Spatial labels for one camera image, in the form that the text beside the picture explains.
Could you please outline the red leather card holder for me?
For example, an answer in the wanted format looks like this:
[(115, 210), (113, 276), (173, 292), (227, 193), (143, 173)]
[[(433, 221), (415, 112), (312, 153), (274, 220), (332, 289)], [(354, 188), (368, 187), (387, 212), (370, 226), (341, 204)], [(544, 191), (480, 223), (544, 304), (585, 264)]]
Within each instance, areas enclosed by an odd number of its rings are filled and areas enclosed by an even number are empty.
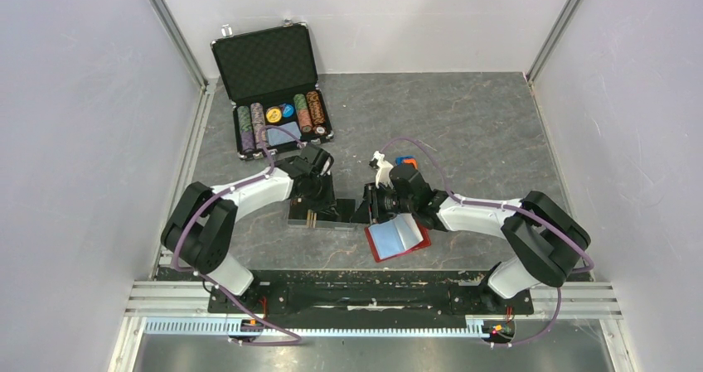
[(371, 254), (377, 263), (428, 248), (432, 243), (428, 230), (411, 214), (400, 214), (381, 224), (365, 228)]

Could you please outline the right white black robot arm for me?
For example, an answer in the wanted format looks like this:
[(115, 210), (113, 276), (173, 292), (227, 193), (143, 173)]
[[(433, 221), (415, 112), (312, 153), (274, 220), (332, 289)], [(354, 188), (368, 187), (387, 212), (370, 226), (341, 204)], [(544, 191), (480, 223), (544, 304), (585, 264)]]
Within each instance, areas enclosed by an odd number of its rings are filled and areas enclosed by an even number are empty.
[(587, 232), (549, 196), (531, 191), (512, 200), (483, 200), (432, 188), (412, 164), (376, 158), (353, 219), (366, 225), (375, 261), (429, 246), (429, 232), (467, 231), (506, 240), (514, 257), (492, 268), (478, 293), (481, 306), (500, 312), (519, 292), (542, 283), (561, 287), (587, 259)]

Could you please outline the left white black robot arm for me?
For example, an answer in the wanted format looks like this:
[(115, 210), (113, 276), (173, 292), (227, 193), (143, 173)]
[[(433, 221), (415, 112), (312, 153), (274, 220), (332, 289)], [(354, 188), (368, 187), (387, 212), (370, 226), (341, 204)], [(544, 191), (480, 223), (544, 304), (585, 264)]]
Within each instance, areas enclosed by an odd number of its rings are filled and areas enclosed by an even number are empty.
[(219, 186), (194, 181), (186, 187), (161, 233), (172, 252), (172, 268), (191, 269), (229, 292), (241, 312), (254, 310), (260, 290), (254, 274), (230, 253), (235, 224), (267, 205), (292, 199), (312, 210), (336, 207), (331, 168), (333, 156), (308, 144), (298, 155), (271, 162), (263, 171)]

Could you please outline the clear box with black cards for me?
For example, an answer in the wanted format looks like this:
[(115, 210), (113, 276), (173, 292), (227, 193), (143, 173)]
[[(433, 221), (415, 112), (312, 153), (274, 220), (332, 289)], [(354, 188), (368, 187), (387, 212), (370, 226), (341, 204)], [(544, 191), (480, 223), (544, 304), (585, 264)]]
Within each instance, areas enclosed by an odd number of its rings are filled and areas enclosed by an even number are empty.
[(353, 230), (357, 227), (352, 223), (356, 207), (355, 200), (341, 198), (330, 210), (314, 211), (309, 202), (296, 198), (289, 203), (287, 222), (290, 227), (305, 229)]

